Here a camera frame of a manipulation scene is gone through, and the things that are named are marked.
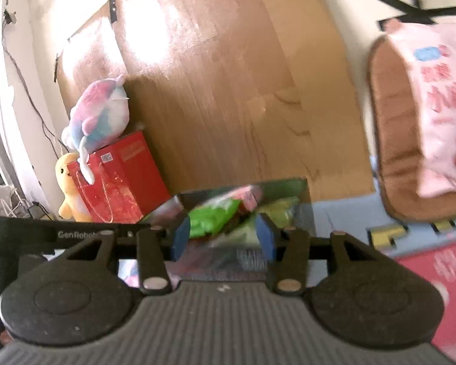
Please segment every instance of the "pink package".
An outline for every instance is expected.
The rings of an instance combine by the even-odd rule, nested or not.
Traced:
[[[428,280],[441,294],[444,316],[432,344],[456,361],[456,242],[397,261]]]
[[[390,42],[404,58],[420,131],[417,194],[456,192],[456,24],[389,21]]]

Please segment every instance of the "pink bag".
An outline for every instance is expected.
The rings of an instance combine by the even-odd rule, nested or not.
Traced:
[[[417,103],[422,163],[417,194],[456,192],[456,24],[389,21]]]

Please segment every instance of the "cardboard panel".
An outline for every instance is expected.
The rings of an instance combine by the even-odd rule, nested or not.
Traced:
[[[323,0],[116,4],[131,127],[143,128],[172,192],[293,176],[307,177],[314,200],[372,192],[355,90]],[[91,65],[82,67],[89,80]],[[69,98],[72,86],[82,87],[61,86]]]

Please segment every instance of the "plush toy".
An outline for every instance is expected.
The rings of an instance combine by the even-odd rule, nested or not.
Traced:
[[[93,82],[71,109],[71,120],[63,130],[64,144],[79,151],[81,172],[89,184],[95,177],[86,164],[88,155],[114,142],[128,124],[124,82],[124,75]]]
[[[64,202],[59,208],[59,215],[64,219],[74,218],[76,222],[91,222],[93,219],[86,205],[81,199],[73,179],[69,174],[67,164],[78,159],[79,154],[71,152],[59,158],[56,162],[56,178],[61,191],[64,193]]]

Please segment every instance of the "black strap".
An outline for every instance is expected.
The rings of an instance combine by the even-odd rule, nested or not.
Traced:
[[[56,61],[54,63],[54,83],[57,81],[57,64],[59,63],[59,54],[56,53]]]
[[[433,17],[456,15],[456,7],[422,9],[421,0],[412,0],[412,3],[414,3],[415,6],[400,0],[379,1],[404,12],[404,15],[395,16],[396,19],[399,19],[403,23],[421,23],[423,25],[432,25],[435,24],[432,20]],[[384,30],[384,24],[389,19],[392,18],[382,19],[377,22],[380,30]]]
[[[117,5],[115,0],[110,0],[110,23],[117,21]]]

